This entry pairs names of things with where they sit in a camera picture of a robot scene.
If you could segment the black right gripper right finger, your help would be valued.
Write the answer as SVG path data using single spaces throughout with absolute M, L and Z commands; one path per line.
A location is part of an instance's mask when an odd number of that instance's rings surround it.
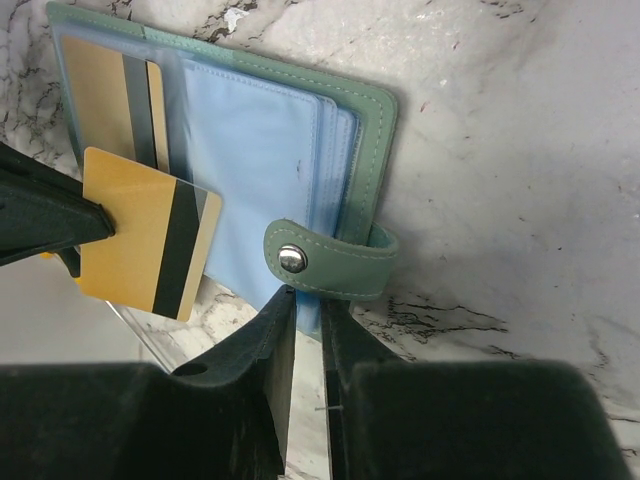
M 321 304 L 335 479 L 628 479 L 591 385 L 555 361 L 409 362 Z

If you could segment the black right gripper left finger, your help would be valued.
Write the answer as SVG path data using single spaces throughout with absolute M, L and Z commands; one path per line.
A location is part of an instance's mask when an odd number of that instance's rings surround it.
M 165 372 L 149 363 L 6 365 L 5 479 L 275 479 L 285 472 L 296 295 Z

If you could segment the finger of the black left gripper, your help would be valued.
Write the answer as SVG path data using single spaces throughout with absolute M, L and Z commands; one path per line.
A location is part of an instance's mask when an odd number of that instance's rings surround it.
M 80 263 L 79 247 L 114 235 L 106 211 L 83 185 L 6 144 L 1 145 L 1 263 L 43 253 Z

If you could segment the green leather card holder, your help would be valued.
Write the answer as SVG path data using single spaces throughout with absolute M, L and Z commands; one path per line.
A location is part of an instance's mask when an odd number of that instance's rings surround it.
M 65 34 L 161 68 L 164 173 L 222 200 L 202 277 L 257 309 L 292 286 L 298 329 L 310 336 L 319 333 L 322 298 L 382 294 L 398 252 L 394 236 L 373 221 L 396 119 L 391 94 L 72 5 L 51 2 L 46 14 L 83 178 Z

